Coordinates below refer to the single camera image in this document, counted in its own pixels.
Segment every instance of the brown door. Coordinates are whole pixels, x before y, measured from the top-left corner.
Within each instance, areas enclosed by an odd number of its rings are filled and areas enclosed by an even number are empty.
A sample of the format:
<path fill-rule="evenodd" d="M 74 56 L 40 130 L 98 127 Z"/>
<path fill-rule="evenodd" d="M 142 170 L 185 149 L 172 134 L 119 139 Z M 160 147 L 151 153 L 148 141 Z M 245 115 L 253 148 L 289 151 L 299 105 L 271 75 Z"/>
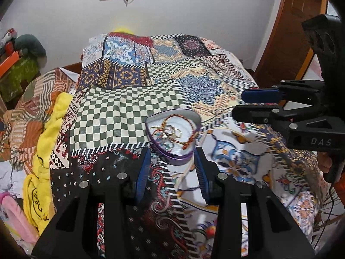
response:
<path fill-rule="evenodd" d="M 282 0 L 267 47 L 255 71 L 259 87 L 294 80 L 310 45 L 301 22 L 320 14 L 321 0 Z"/>

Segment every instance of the silver screw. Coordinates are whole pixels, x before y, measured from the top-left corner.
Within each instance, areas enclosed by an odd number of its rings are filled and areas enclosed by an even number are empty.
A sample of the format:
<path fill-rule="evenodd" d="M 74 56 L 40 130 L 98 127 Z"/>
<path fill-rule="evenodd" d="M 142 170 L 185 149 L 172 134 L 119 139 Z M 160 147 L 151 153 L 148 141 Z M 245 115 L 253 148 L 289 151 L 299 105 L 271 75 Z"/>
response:
<path fill-rule="evenodd" d="M 258 182 L 256 182 L 256 186 L 258 186 L 260 189 L 263 189 L 263 188 L 265 188 L 267 185 L 266 185 L 266 183 L 265 182 L 263 182 L 263 181 L 258 181 Z"/>
<path fill-rule="evenodd" d="M 289 128 L 291 128 L 292 130 L 293 129 L 296 130 L 298 128 L 298 125 L 296 123 L 291 123 L 291 124 L 289 124 Z"/>
<path fill-rule="evenodd" d="M 228 178 L 228 175 L 224 172 L 221 172 L 221 173 L 218 173 L 218 178 L 221 179 L 221 180 L 225 180 Z"/>
<path fill-rule="evenodd" d="M 82 181 L 79 183 L 79 187 L 85 189 L 87 186 L 89 186 L 89 182 Z"/>
<path fill-rule="evenodd" d="M 117 178 L 118 179 L 125 179 L 127 177 L 127 173 L 126 172 L 120 172 L 118 175 L 117 175 Z"/>

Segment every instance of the hand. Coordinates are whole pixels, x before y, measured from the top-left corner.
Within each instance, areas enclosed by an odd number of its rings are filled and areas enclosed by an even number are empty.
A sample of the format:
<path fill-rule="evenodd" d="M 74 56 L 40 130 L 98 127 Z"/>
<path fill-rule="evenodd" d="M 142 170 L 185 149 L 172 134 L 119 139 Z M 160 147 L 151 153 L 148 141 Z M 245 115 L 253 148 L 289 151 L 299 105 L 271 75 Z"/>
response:
<path fill-rule="evenodd" d="M 325 152 L 317 152 L 317 163 L 322 172 L 328 173 L 332 166 L 332 159 Z"/>

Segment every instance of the pink plush toy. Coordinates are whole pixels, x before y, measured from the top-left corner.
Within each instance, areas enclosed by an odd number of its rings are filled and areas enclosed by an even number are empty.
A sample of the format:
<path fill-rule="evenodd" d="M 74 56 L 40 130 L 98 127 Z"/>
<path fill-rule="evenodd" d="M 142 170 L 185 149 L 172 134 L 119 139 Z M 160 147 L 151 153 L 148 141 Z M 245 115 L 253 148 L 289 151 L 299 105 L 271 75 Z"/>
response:
<path fill-rule="evenodd" d="M 38 231 L 28 222 L 24 212 L 9 192 L 0 194 L 0 204 L 3 206 L 10 223 L 21 239 L 35 244 L 39 238 Z"/>

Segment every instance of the bed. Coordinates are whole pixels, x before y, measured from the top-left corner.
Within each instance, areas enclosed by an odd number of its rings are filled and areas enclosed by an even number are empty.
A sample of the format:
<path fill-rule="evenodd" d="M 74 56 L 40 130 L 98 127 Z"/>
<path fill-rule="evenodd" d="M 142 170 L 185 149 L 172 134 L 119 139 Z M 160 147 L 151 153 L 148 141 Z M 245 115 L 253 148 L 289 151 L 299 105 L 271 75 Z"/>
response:
<path fill-rule="evenodd" d="M 62 90 L 66 92 L 73 81 L 68 77 L 65 81 L 68 83 Z M 49 169 L 54 210 L 64 209 L 81 181 L 104 186 L 126 161 L 149 146 L 144 127 L 147 116 L 187 108 L 201 116 L 202 128 L 196 141 L 207 159 L 237 181 L 266 182 L 311 241 L 314 219 L 328 184 L 318 170 L 314 153 L 287 149 L 283 138 L 268 125 L 232 119 L 232 108 L 244 104 L 241 92 L 255 87 L 241 62 L 208 39 L 186 34 L 139 37 L 116 32 L 91 38 L 83 51 L 82 71 L 49 165 L 43 165 Z M 10 137 L 10 126 L 3 137 Z M 7 145 L 14 170 L 30 171 L 31 160 L 16 162 L 11 141 Z M 201 197 L 193 161 L 173 166 L 161 161 L 154 151 L 151 155 L 144 199 L 138 206 L 126 208 L 133 252 L 138 258 L 143 254 L 148 258 L 210 258 L 217 207 L 207 206 Z M 100 203 L 100 256 L 105 256 L 106 249 L 103 210 Z M 53 213 L 49 213 L 49 217 L 47 212 L 40 218 L 50 218 Z M 242 229 L 245 256 L 245 206 Z"/>

